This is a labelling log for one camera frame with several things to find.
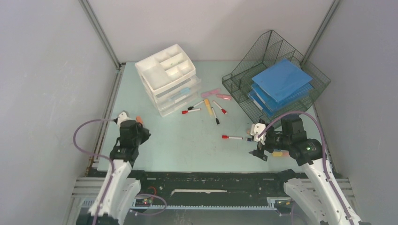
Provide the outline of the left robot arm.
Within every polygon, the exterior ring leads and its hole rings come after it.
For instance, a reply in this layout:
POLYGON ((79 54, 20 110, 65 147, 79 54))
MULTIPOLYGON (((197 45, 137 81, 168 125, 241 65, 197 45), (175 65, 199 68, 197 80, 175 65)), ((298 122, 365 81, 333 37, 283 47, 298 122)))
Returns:
POLYGON ((79 151, 109 162, 100 191, 88 210, 88 225, 122 225, 135 196, 148 191, 148 182, 145 179, 137 177, 128 186, 126 182, 138 157, 139 146, 151 134, 139 121, 117 119, 115 122, 119 127, 119 137, 109 156, 80 148, 76 142, 77 132, 73 135, 73 144, 79 151))

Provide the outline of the light blue highlighter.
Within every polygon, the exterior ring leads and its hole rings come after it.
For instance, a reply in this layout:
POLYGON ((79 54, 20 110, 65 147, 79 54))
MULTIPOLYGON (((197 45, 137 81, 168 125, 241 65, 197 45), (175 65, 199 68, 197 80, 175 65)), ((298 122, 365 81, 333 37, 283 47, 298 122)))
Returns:
POLYGON ((180 90, 178 93, 176 93, 175 95, 173 95, 173 96, 169 99, 169 101, 176 101, 176 100, 178 100, 179 98, 184 97, 186 94, 189 94, 190 91, 191 91, 190 88, 184 88, 184 89, 180 90))

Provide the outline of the white plastic drawer organizer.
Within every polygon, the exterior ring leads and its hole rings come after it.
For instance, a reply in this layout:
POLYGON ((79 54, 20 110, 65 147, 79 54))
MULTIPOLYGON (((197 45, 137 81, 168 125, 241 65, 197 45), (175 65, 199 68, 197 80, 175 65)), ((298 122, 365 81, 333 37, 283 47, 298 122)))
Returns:
POLYGON ((135 67, 161 117, 170 115, 198 98, 201 79, 196 75, 193 62, 178 44, 136 62, 135 67), (190 88, 190 93, 176 101, 169 101, 184 88, 190 88))

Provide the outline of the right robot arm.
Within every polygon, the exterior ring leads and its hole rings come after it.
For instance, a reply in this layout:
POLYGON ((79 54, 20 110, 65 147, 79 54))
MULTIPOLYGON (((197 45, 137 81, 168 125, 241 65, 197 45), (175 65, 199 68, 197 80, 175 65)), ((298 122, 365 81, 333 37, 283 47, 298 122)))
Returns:
POLYGON ((278 173, 273 190, 279 196, 288 195, 299 205, 308 218, 317 225, 365 225, 350 205, 333 174, 326 156, 324 137, 320 141, 309 139, 300 115, 309 117, 322 133, 321 126, 310 114, 302 111, 284 113, 267 124, 263 120, 252 124, 250 135, 258 144, 250 154, 267 160, 264 152, 286 150, 315 189, 309 192, 292 169, 278 173))

